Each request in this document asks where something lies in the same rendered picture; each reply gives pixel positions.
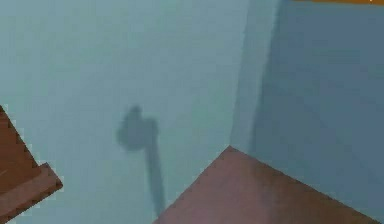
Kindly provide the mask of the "brown wooden cupboard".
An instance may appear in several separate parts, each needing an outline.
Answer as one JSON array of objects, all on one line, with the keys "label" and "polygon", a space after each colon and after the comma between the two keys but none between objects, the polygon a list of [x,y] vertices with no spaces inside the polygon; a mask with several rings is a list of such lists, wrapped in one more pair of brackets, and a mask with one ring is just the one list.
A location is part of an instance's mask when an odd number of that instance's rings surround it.
[{"label": "brown wooden cupboard", "polygon": [[0,105],[0,224],[62,187],[62,181],[48,163],[37,164]]}]

